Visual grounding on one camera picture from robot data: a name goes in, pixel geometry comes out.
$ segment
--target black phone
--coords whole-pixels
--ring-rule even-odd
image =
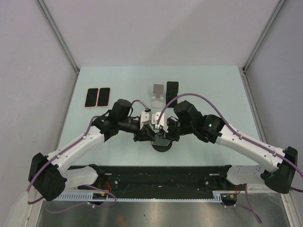
[[[98,107],[108,107],[109,105],[109,96],[110,96],[110,88],[109,87],[102,87],[99,90],[98,95]]]
[[[178,95],[179,92],[179,82],[177,81],[167,81],[166,83],[166,105]],[[178,100],[175,100],[169,105],[168,108],[174,108],[178,104]]]
[[[85,107],[96,107],[99,88],[90,88],[87,90]]]

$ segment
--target wire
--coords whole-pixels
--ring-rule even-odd
[[[131,107],[131,113],[129,114],[129,117],[133,114],[133,111],[134,111],[134,109],[133,109],[133,107]]]
[[[141,101],[140,99],[135,99],[134,101],[132,101],[132,105],[134,103],[137,103],[137,102],[141,103],[144,106],[145,110],[149,110],[149,107],[143,101]]]
[[[66,211],[69,211],[69,210],[71,210],[71,209],[73,209],[73,208],[75,208],[75,207],[77,207],[77,206],[81,206],[81,205],[92,205],[93,208],[94,208],[94,207],[103,207],[103,208],[106,208],[106,207],[112,207],[112,206],[114,206],[114,205],[117,203],[117,198],[116,198],[116,196],[114,196],[112,193],[110,193],[110,192],[108,192],[108,191],[105,191],[105,190],[102,190],[102,189],[99,189],[99,188],[96,188],[96,187],[94,187],[94,186],[92,186],[92,185],[85,185],[85,186],[87,186],[87,187],[89,187],[89,188],[92,188],[92,189],[95,189],[95,190],[98,190],[98,191],[101,191],[101,192],[103,192],[103,193],[106,193],[106,194],[110,195],[111,197],[114,198],[114,202],[112,202],[112,203],[110,203],[110,204],[108,204],[108,205],[97,205],[97,204],[93,204],[93,203],[90,203],[90,202],[81,202],[81,203],[77,203],[77,204],[75,204],[75,205],[73,205],[73,206],[71,206],[71,207],[69,207],[69,208],[66,208],[66,209],[63,209],[63,210],[58,210],[58,211],[49,210],[49,209],[45,206],[45,210],[46,210],[48,213],[51,213],[51,214],[61,214],[61,213],[64,213],[64,212],[66,212]]]
[[[234,194],[229,194],[229,195],[221,195],[221,197],[233,197],[233,196],[239,195],[240,192],[241,192],[240,187],[236,185],[236,193],[234,193]]]
[[[176,117],[174,117],[174,116],[171,116],[171,117],[169,117],[168,119],[172,119],[172,118],[174,118],[176,121],[179,120],[178,118],[176,118]]]
[[[255,218],[256,218],[256,220],[258,221],[258,223],[259,223],[259,224],[262,224],[262,221],[261,221],[260,217],[255,213],[254,209],[253,209],[252,206],[251,206],[250,199],[249,199],[248,193],[247,193],[247,184],[245,184],[245,195],[246,195],[246,199],[247,199],[248,205],[250,206],[251,212],[252,212],[253,215],[255,216]]]
[[[108,181],[104,182],[107,185],[107,188],[109,189],[109,192],[112,192],[112,187],[110,186]]]
[[[246,195],[246,199],[247,199],[247,202],[248,202],[248,204],[249,204],[249,207],[244,206],[244,205],[238,205],[238,204],[231,205],[231,206],[226,206],[226,205],[224,204],[223,201],[222,201],[222,205],[223,205],[225,208],[241,207],[241,208],[247,209],[247,210],[249,210],[249,211],[251,211],[251,212],[253,213],[255,219],[257,220],[257,222],[258,222],[259,224],[262,224],[261,218],[259,217],[258,214],[256,214],[256,212],[254,211],[254,209],[253,209],[252,206],[251,206],[250,199],[249,199],[248,193],[247,193],[247,184],[245,184],[245,195]]]
[[[140,119],[140,117],[139,116],[136,116],[136,117],[129,117],[129,118],[131,118],[131,119]]]
[[[86,129],[85,133],[83,134],[83,136],[86,136],[88,133],[89,133],[89,130],[90,130],[90,127],[91,127],[91,124],[92,122],[94,121],[95,118],[97,117],[100,117],[100,116],[94,116],[91,118],[90,122],[89,122],[89,126],[88,128]],[[64,154],[66,151],[68,151],[69,149],[73,148],[74,146],[76,146],[78,143],[80,143],[82,140],[83,140],[83,136],[81,136],[78,140],[76,140],[74,143],[72,143],[71,145],[69,145],[68,147],[66,147],[65,149],[63,149],[62,151],[60,151],[57,155],[55,155],[53,158],[51,158],[48,162],[46,162],[39,170],[38,172],[35,174],[35,176],[33,177],[33,179],[30,181],[28,187],[27,187],[27,190],[26,192],[29,192],[29,190],[31,189],[31,187],[33,186],[35,180],[38,178],[38,176],[42,173],[43,170],[45,170],[45,168],[50,164],[52,163],[56,158],[57,156],[61,156],[62,154]],[[42,199],[39,198],[38,200],[36,201],[28,201],[27,203],[28,204],[35,204],[37,202],[39,202],[40,200]]]
[[[296,192],[301,192],[301,193],[303,193],[303,190],[301,190],[301,189],[297,189],[297,188],[294,188],[294,187],[290,187],[290,189],[292,189],[292,190],[294,190],[294,191],[296,191]]]
[[[236,185],[236,189],[239,191],[236,195],[239,195],[241,192],[241,188],[239,186]]]
[[[224,116],[221,114],[221,112],[217,109],[217,107],[214,106],[214,104],[213,104],[211,101],[209,101],[207,98],[205,98],[205,97],[203,97],[203,96],[201,96],[201,95],[195,94],[195,93],[185,93],[185,94],[181,94],[181,95],[179,95],[179,96],[174,97],[172,100],[170,100],[170,101],[166,104],[166,106],[163,108],[162,112],[160,113],[160,116],[159,116],[159,118],[158,118],[157,124],[159,124],[159,122],[160,122],[160,120],[161,120],[161,117],[163,116],[165,110],[169,107],[169,105],[172,104],[172,103],[173,103],[175,100],[177,100],[178,98],[181,98],[181,97],[184,97],[184,96],[196,96],[196,97],[199,97],[199,98],[205,100],[205,101],[206,101],[206,102],[207,102],[207,103],[208,103],[208,104],[209,104],[209,105],[218,113],[218,115],[222,118],[222,120],[224,121],[224,123],[226,124],[226,126],[227,126],[227,127],[228,127],[236,136],[238,136],[239,138],[241,138],[241,134],[238,133],[235,129],[233,129],[233,128],[229,125],[229,123],[227,122],[227,120],[224,118]],[[262,149],[268,151],[269,153],[273,154],[274,156],[277,156],[278,158],[280,158],[280,159],[282,159],[283,161],[287,162],[287,163],[288,163],[292,168],[294,168],[294,169],[301,175],[301,177],[303,178],[303,172],[302,172],[294,163],[292,163],[292,162],[291,162],[290,160],[288,160],[287,158],[283,157],[282,155],[276,153],[275,151],[269,149],[268,147],[265,147],[265,146],[263,146],[262,144],[259,144],[259,143],[255,142],[255,141],[253,141],[253,140],[251,140],[251,139],[245,137],[245,136],[242,136],[242,139],[243,139],[243,140],[246,140],[247,142],[249,142],[249,143],[251,143],[251,144],[253,144],[253,145],[255,145],[255,146],[259,147],[259,148],[262,148]]]

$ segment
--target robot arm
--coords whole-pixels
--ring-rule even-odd
[[[109,111],[108,116],[106,113],[95,118],[88,130],[68,145],[46,156],[41,153],[35,155],[30,167],[29,182],[34,181],[33,186],[47,201],[51,201],[64,189],[85,184],[91,185],[104,174],[96,165],[68,169],[92,148],[117,135],[119,130],[133,133],[135,141],[153,141],[155,133],[149,125],[140,127],[139,120],[127,116],[131,106],[130,102],[119,99]]]
[[[64,189],[80,185],[91,185],[104,172],[96,165],[89,165],[81,169],[68,170],[81,156],[85,155],[95,146],[106,142],[117,135],[119,130],[134,134],[134,141],[152,141],[153,146],[167,147],[173,141],[179,141],[181,135],[194,134],[203,142],[216,143],[231,148],[265,168],[261,178],[272,190],[279,193],[288,193],[295,170],[276,155],[241,139],[243,136],[252,141],[270,147],[276,154],[286,157],[296,165],[297,151],[293,148],[276,148],[262,143],[237,131],[241,136],[234,135],[224,121],[215,115],[202,115],[188,101],[183,101],[174,107],[178,119],[175,121],[166,116],[158,122],[160,113],[142,112],[141,117],[128,116],[132,104],[119,99],[112,110],[97,117],[88,130],[65,147],[51,152],[47,156],[41,153],[35,155],[29,173],[29,182],[47,200],[58,197]]]
[[[277,148],[256,140],[243,134],[232,125],[226,125],[218,116],[211,114],[202,116],[188,101],[176,105],[174,112],[178,120],[169,119],[169,130],[168,133],[163,133],[164,138],[178,141],[179,135],[192,133],[203,142],[216,143],[231,148],[259,163],[265,171],[261,173],[261,167],[258,167],[258,173],[254,173],[252,170],[256,169],[255,166],[249,166],[249,168],[246,168],[246,166],[232,166],[227,173],[227,180],[233,184],[251,183],[250,179],[245,178],[249,175],[239,177],[243,172],[249,171],[253,173],[255,179],[258,179],[258,182],[264,180],[265,185],[270,189],[284,194],[289,192],[295,169],[282,158],[296,166],[297,150],[292,147]]]

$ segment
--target red wire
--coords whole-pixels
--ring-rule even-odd
[[[109,182],[105,181],[104,183],[107,185],[107,189],[109,190],[109,192],[111,192],[112,191],[112,187],[110,186]]]
[[[237,195],[239,195],[240,192],[241,192],[241,188],[240,188],[239,186],[236,185],[236,190],[239,191],[239,192],[237,192]]]

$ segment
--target table surface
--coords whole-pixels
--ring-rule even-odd
[[[237,66],[172,66],[172,67],[82,67],[66,117],[59,147],[62,147],[85,131],[92,116],[101,115],[120,98],[132,101],[141,99],[152,105],[153,84],[167,81],[179,82],[179,93],[197,93],[205,96],[222,112],[234,127],[258,138],[256,126],[246,97]],[[85,108],[89,88],[110,87],[108,108]],[[204,100],[183,97],[195,105],[202,114],[215,114]],[[133,116],[143,107],[134,104]],[[153,112],[162,109],[151,108]],[[166,111],[175,116],[173,109]],[[119,132],[81,157],[75,165],[104,166],[221,166],[256,165],[247,157],[212,143],[199,141],[194,135],[181,137],[164,153],[155,151],[150,142],[133,141],[133,135]]]

